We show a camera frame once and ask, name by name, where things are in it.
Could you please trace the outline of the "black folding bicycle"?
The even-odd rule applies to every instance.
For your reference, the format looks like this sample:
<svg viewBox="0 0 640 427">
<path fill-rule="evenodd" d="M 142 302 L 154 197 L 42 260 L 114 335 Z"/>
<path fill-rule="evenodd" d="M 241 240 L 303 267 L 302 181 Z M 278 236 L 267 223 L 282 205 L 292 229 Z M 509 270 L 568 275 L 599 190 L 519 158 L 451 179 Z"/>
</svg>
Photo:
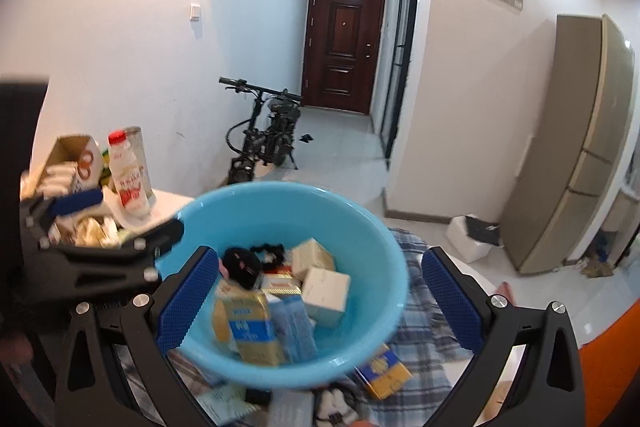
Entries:
<svg viewBox="0 0 640 427">
<path fill-rule="evenodd" d="M 288 89 L 281 91 L 254 86 L 244 79 L 220 77 L 219 83 L 236 94 L 254 96 L 252 115 L 232 126 L 224 141 L 235 153 L 227 174 L 227 184 L 254 180 L 258 162 L 280 167 L 293 158 L 295 127 L 303 98 Z"/>
</svg>

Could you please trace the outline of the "beige refrigerator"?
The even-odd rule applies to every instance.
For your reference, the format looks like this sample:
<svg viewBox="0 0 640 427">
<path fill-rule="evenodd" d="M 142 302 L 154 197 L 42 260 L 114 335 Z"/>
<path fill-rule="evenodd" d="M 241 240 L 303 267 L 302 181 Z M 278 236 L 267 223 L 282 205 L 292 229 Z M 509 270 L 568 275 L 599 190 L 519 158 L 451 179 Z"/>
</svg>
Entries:
<svg viewBox="0 0 640 427">
<path fill-rule="evenodd" d="M 570 255 L 611 181 L 630 124 L 634 52 L 608 15 L 560 15 L 539 126 L 500 233 L 518 273 Z"/>
</svg>

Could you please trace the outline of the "white foam box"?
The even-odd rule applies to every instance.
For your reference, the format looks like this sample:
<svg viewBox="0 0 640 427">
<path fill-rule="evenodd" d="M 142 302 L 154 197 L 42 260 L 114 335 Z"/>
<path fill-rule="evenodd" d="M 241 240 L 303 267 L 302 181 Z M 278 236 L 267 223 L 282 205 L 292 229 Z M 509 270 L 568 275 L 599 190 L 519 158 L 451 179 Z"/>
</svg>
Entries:
<svg viewBox="0 0 640 427">
<path fill-rule="evenodd" d="M 486 222 L 473 215 L 453 217 L 446 236 L 459 257 L 468 263 L 483 259 L 491 248 L 502 246 L 498 223 Z"/>
</svg>

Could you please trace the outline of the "crumpled tissue paper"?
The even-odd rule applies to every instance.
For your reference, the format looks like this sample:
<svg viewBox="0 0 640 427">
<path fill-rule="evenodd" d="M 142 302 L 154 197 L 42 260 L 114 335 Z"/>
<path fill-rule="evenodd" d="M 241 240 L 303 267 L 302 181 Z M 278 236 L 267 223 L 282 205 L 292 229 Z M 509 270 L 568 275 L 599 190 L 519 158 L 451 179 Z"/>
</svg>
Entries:
<svg viewBox="0 0 640 427">
<path fill-rule="evenodd" d="M 111 216 L 84 216 L 77 220 L 58 221 L 62 239 L 76 247 L 117 248 L 119 227 Z"/>
</svg>

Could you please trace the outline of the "dark red entrance door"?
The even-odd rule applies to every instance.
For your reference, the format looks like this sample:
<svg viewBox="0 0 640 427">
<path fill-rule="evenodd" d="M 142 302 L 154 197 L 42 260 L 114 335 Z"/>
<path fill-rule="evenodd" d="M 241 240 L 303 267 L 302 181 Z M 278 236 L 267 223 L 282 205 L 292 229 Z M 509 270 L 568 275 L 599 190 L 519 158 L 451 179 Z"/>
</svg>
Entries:
<svg viewBox="0 0 640 427">
<path fill-rule="evenodd" d="M 304 105 L 370 113 L 385 1 L 309 0 Z"/>
</svg>

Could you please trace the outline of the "strawberry milk bottle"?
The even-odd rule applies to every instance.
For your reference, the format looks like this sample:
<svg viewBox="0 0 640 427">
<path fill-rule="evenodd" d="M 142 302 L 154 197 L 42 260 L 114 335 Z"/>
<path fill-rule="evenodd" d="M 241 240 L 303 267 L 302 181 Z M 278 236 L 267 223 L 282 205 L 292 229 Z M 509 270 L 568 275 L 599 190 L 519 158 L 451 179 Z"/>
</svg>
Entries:
<svg viewBox="0 0 640 427">
<path fill-rule="evenodd" d="M 145 218 L 151 210 L 146 196 L 138 158 L 134 155 L 124 130 L 116 130 L 108 136 L 108 168 L 122 209 L 138 219 Z"/>
</svg>

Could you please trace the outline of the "white earphone clip item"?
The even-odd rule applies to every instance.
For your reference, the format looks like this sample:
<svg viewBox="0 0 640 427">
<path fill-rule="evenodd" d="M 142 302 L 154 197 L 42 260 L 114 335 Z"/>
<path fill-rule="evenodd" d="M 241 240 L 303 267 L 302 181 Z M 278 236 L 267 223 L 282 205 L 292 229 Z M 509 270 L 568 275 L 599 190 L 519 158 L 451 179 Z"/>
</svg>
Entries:
<svg viewBox="0 0 640 427">
<path fill-rule="evenodd" d="M 350 389 L 332 385 L 316 394 L 314 425 L 318 427 L 351 426 L 358 419 L 355 396 Z"/>
</svg>

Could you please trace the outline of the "blue plaid shirt cloth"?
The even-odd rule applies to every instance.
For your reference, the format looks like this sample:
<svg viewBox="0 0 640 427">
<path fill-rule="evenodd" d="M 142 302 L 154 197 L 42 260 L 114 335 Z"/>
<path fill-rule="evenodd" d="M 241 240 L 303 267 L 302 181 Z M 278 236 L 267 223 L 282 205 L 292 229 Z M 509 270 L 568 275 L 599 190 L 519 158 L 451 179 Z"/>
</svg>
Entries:
<svg viewBox="0 0 640 427">
<path fill-rule="evenodd" d="M 360 417 L 375 426 L 421 426 L 450 392 L 445 364 L 468 359 L 471 353 L 460 347 L 423 280 L 420 260 L 427 243 L 403 229 L 393 229 L 392 233 L 406 258 L 409 294 L 397 331 L 387 346 L 412 378 L 385 400 L 372 398 L 356 374 L 335 384 L 352 401 Z"/>
</svg>

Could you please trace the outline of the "light blue lotion tube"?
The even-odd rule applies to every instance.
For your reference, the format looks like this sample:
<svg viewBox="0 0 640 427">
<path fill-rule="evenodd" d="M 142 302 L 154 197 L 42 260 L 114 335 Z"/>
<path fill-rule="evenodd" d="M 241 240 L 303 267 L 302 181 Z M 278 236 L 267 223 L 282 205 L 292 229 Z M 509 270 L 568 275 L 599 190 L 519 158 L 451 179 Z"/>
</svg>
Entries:
<svg viewBox="0 0 640 427">
<path fill-rule="evenodd" d="M 224 384 L 195 397 L 198 405 L 217 426 L 239 421 L 259 410 L 258 405 L 245 400 L 246 389 L 236 384 Z"/>
</svg>

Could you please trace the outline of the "blue plastic basin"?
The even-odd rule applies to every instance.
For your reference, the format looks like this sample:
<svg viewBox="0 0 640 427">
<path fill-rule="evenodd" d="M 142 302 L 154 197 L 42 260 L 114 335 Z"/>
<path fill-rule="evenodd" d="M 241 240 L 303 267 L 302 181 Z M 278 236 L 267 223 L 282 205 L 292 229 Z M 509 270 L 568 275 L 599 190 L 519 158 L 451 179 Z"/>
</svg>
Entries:
<svg viewBox="0 0 640 427">
<path fill-rule="evenodd" d="M 179 272 L 201 246 L 222 255 L 229 247 L 282 244 L 290 253 L 307 239 L 329 251 L 335 272 L 350 276 L 340 324 L 328 329 L 311 320 L 318 355 L 298 364 L 285 358 L 279 366 L 243 362 L 238 350 L 230 351 L 216 337 L 215 289 L 209 291 L 178 350 L 210 381 L 267 390 L 317 387 L 372 359 L 395 334 L 408 297 L 406 260 L 392 232 L 368 210 L 318 187 L 250 182 L 205 194 L 183 207 L 177 217 L 184 233 L 169 253 L 156 260 L 162 277 Z M 302 295 L 303 281 L 293 273 L 290 279 L 298 283 L 297 291 L 278 296 Z M 270 280 L 270 275 L 261 275 L 251 291 L 269 293 Z"/>
</svg>

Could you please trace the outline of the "white light switch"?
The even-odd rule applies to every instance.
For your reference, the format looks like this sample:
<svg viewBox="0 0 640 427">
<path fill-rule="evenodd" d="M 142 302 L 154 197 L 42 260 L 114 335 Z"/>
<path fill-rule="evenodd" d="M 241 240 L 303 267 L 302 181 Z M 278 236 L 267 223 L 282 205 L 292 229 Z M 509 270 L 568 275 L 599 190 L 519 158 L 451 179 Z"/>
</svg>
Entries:
<svg viewBox="0 0 640 427">
<path fill-rule="evenodd" d="M 201 18 L 201 5 L 192 3 L 190 5 L 190 21 L 197 22 Z"/>
</svg>

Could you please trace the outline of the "gold blue cigarette pack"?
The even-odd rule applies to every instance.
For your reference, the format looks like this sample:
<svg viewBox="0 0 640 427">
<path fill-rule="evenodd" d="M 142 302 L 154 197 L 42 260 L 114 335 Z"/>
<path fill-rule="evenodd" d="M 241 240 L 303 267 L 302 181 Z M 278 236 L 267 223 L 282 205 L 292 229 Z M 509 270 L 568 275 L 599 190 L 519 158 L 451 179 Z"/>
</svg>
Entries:
<svg viewBox="0 0 640 427">
<path fill-rule="evenodd" d="M 247 291 L 226 280 L 215 289 L 231 338 L 243 362 L 258 366 L 279 366 L 284 353 L 272 323 L 269 300 L 263 291 Z"/>
</svg>

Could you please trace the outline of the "cardboard pretzel snack box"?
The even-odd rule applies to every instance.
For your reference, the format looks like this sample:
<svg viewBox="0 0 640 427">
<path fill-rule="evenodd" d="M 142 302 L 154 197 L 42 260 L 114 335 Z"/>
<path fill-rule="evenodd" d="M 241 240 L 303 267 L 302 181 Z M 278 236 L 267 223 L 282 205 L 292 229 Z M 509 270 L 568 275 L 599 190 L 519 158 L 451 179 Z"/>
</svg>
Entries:
<svg viewBox="0 0 640 427">
<path fill-rule="evenodd" d="M 104 168 L 98 142 L 90 135 L 60 136 L 44 164 L 29 176 L 28 196 L 63 197 L 100 186 Z"/>
</svg>

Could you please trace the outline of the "blue Raison box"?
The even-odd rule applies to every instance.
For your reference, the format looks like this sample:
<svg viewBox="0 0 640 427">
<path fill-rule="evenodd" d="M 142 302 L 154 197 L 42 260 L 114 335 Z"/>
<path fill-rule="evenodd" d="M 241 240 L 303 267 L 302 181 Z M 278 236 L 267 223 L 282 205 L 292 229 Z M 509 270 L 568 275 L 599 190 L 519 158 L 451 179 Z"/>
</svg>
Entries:
<svg viewBox="0 0 640 427">
<path fill-rule="evenodd" d="M 265 293 L 270 320 L 282 347 L 285 360 L 298 364 L 317 358 L 314 322 L 308 317 L 299 294 L 272 295 Z"/>
</svg>

